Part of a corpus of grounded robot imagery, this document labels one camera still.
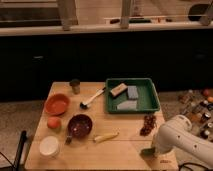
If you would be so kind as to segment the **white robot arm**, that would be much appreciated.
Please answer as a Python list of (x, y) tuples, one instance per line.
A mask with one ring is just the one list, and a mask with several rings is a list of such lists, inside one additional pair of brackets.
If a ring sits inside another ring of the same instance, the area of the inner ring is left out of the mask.
[(213, 168), (213, 143), (191, 134), (191, 129), (191, 121), (183, 115), (176, 115), (166, 121), (153, 137), (155, 153), (166, 154), (177, 147)]

